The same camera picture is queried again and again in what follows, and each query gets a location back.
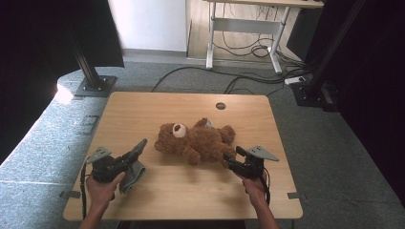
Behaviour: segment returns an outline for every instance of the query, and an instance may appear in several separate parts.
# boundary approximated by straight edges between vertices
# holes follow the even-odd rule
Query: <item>teddy bear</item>
[[[216,129],[206,117],[192,128],[180,123],[166,123],[160,126],[155,149],[165,154],[183,156],[189,165],[219,161],[227,168],[224,153],[236,157],[236,151],[230,146],[235,135],[230,125]]]

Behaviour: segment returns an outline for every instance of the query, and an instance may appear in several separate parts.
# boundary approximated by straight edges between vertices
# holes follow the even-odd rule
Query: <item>wooden tabletop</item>
[[[223,103],[224,110],[216,105]],[[121,156],[143,138],[148,139],[139,161],[146,167],[143,178],[127,194],[116,192],[103,219],[255,219],[241,180],[218,162],[188,165],[181,156],[155,150],[160,125],[169,122],[193,126],[207,117],[214,127],[231,125],[233,146],[245,149],[261,145],[280,161],[266,161],[270,172],[270,208],[277,219],[298,219],[299,199],[289,199],[295,185],[267,97],[236,94],[113,93],[97,126],[87,156],[97,147]],[[75,182],[79,189],[79,176]],[[81,220],[81,198],[70,198],[67,220]]]
[[[262,6],[278,6],[278,7],[294,7],[294,8],[323,8],[322,1],[313,0],[203,0],[214,3],[232,3],[232,4],[247,4],[247,5],[262,5]]]

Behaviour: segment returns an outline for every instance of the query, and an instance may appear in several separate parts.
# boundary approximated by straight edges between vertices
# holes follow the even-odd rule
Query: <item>gray carpet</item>
[[[125,69],[97,68],[101,75],[117,76],[114,91],[151,92],[177,64],[125,62]],[[224,73],[269,70],[218,67]],[[155,92],[222,94],[232,75],[187,69],[167,76]],[[67,74],[59,85],[74,92],[83,76]],[[338,113],[298,107],[288,86],[239,81],[235,94],[271,94],[268,98],[286,150],[304,215],[295,228],[405,228],[405,210],[368,153]],[[56,97],[25,138],[0,167],[1,228],[77,228],[62,216],[94,129],[86,118],[101,116],[107,98]],[[283,228],[291,222],[280,220]],[[115,228],[116,222],[103,222]],[[257,228],[248,220],[247,228]]]

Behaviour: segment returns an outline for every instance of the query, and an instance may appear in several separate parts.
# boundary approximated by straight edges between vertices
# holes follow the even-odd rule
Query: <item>black metal stand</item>
[[[321,86],[321,93],[318,96],[309,94],[311,85],[292,84],[291,89],[294,92],[295,101],[298,106],[320,107],[325,112],[337,112],[337,90],[333,85],[324,83]]]
[[[68,19],[66,21],[66,29],[66,34],[71,41],[77,63],[85,76],[84,80],[76,90],[75,96],[108,97],[111,89],[116,83],[117,77],[99,76],[96,72],[95,66],[86,59],[85,54],[75,37],[75,31]]]

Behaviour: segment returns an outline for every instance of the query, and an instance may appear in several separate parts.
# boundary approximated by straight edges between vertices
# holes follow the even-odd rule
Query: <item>desk leg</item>
[[[271,46],[271,48],[268,48],[268,52],[271,58],[271,62],[273,63],[274,66],[274,70],[276,73],[281,73],[281,67],[280,67],[280,63],[278,61],[277,58],[277,47],[280,43],[280,39],[281,39],[281,35],[283,34],[283,30],[284,27],[286,26],[286,22],[287,22],[287,18],[288,18],[288,14],[289,14],[289,7],[286,7],[286,10],[284,11],[284,15],[283,15],[283,19],[280,22],[280,27],[276,33],[276,37],[274,39],[273,45]]]
[[[212,69],[213,61],[214,61],[214,26],[215,26],[215,9],[217,4],[214,2],[212,3],[212,12],[211,12],[211,24],[209,27],[209,43],[208,43],[208,51],[206,52],[206,68]]]

